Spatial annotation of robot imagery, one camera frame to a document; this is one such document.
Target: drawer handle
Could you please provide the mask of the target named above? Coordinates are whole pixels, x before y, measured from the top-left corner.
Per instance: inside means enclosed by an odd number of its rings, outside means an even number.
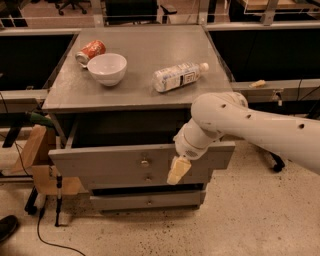
[[[150,166],[150,162],[146,158],[144,158],[144,159],[141,160],[140,165],[141,165],[141,167],[145,167],[146,168],[146,167]]]

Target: water bottle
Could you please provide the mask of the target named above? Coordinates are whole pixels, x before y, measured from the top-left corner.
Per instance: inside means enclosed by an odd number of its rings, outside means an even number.
[[[152,85],[158,92],[166,92],[197,81],[208,70],[208,63],[185,62],[154,72]]]

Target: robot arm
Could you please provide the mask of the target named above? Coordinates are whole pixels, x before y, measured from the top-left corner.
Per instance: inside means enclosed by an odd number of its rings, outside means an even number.
[[[192,118],[174,141],[179,157],[168,175],[177,184],[208,146],[224,134],[241,137],[274,154],[320,174],[320,122],[248,108],[239,93],[207,93],[191,107]]]

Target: soda can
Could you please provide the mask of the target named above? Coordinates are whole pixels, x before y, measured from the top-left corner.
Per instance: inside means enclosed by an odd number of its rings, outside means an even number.
[[[86,68],[89,60],[97,55],[104,54],[105,52],[105,45],[100,40],[94,40],[85,45],[79,52],[77,52],[75,57],[80,65],[83,68]]]

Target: bowl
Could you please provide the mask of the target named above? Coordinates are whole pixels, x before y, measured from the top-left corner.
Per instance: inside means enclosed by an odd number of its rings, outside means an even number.
[[[127,70],[127,60],[120,54],[105,53],[92,58],[87,65],[91,76],[106,86],[118,84]]]

